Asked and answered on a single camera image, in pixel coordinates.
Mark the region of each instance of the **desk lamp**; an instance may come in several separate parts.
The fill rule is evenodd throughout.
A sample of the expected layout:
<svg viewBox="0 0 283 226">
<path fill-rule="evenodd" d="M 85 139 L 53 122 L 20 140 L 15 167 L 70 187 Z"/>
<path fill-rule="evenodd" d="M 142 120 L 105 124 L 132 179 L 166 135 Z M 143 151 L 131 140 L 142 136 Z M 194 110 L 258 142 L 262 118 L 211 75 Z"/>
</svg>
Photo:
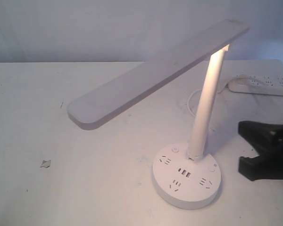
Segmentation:
<svg viewBox="0 0 283 226">
<path fill-rule="evenodd" d="M 229 44 L 249 27 L 226 19 L 116 79 L 71 102 L 69 118 L 80 128 L 96 129 L 210 56 L 189 144 L 172 144 L 154 159 L 152 179 L 168 203 L 199 209 L 215 198 L 221 172 L 212 155 L 203 155 L 221 66 Z"/>
</svg>

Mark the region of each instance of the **power socket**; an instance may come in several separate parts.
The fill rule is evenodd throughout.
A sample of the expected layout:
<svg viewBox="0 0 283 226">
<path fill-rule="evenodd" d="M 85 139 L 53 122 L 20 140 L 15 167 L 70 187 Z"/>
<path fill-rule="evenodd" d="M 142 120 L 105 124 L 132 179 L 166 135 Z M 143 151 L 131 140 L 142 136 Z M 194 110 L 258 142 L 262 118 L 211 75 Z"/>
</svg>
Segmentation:
<svg viewBox="0 0 283 226">
<path fill-rule="evenodd" d="M 283 77 L 264 75 L 245 75 L 252 79 L 236 79 L 228 82 L 232 92 L 283 96 Z"/>
<path fill-rule="evenodd" d="M 161 149 L 153 162 L 152 178 L 156 191 L 165 201 L 193 210 L 213 201 L 221 183 L 221 172 L 210 154 L 194 162 L 187 150 L 187 143 Z"/>
</svg>

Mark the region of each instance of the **table surface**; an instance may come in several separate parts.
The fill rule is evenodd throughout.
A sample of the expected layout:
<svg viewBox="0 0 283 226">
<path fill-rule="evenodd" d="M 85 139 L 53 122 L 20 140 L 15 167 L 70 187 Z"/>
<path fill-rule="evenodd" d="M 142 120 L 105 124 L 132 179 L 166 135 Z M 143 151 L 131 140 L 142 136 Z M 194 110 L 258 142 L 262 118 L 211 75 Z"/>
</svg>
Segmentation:
<svg viewBox="0 0 283 226">
<path fill-rule="evenodd" d="M 240 156 L 257 155 L 237 123 L 283 123 L 283 97 L 217 95 L 207 152 L 220 165 L 222 185 L 200 210 L 163 201 L 151 166 L 160 148 L 188 141 L 194 118 L 186 101 L 202 87 L 207 62 L 97 130 L 69 120 L 68 103 L 139 64 L 0 64 L 0 226 L 283 226 L 283 180 L 251 182 L 237 171 Z M 283 76 L 283 64 L 224 62 L 222 78 L 241 73 Z M 51 166 L 40 168 L 43 160 Z"/>
</svg>

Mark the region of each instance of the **black clamp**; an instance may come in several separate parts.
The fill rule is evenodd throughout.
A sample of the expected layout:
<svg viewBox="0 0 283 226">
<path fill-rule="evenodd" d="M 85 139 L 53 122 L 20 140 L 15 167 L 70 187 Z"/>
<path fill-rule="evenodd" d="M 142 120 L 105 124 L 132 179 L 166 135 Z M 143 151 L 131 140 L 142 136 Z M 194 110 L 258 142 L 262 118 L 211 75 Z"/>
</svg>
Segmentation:
<svg viewBox="0 0 283 226">
<path fill-rule="evenodd" d="M 241 121 L 238 133 L 259 154 L 255 158 L 240 157 L 238 171 L 249 180 L 283 180 L 283 125 Z"/>
</svg>

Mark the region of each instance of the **white cable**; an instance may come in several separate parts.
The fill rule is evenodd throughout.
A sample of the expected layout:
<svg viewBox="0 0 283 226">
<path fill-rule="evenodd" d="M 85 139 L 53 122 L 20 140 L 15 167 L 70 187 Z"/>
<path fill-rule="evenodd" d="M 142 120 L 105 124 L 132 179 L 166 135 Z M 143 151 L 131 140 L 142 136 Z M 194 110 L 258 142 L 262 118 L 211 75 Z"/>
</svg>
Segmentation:
<svg viewBox="0 0 283 226">
<path fill-rule="evenodd" d="M 226 81 L 226 83 L 222 84 L 221 88 L 219 88 L 219 90 L 217 90 L 217 93 L 221 93 L 225 87 L 227 86 L 227 84 L 229 82 L 233 82 L 235 80 L 239 80 L 239 79 L 248 79 L 248 80 L 254 80 L 256 82 L 258 82 L 259 84 L 261 85 L 266 85 L 264 82 L 262 82 L 261 80 L 258 80 L 258 79 L 255 79 L 255 78 L 252 78 L 251 76 L 249 75 L 246 75 L 246 74 L 241 74 L 237 77 L 234 77 L 234 78 L 231 78 L 229 80 Z M 188 108 L 188 111 L 190 112 L 190 114 L 195 118 L 196 117 L 196 114 L 193 112 L 193 110 L 190 108 L 190 100 L 192 99 L 192 97 L 198 93 L 199 91 L 202 91 L 202 89 L 197 89 L 195 90 L 194 92 L 191 93 L 191 95 L 189 96 L 188 98 L 188 101 L 187 101 L 187 108 Z"/>
</svg>

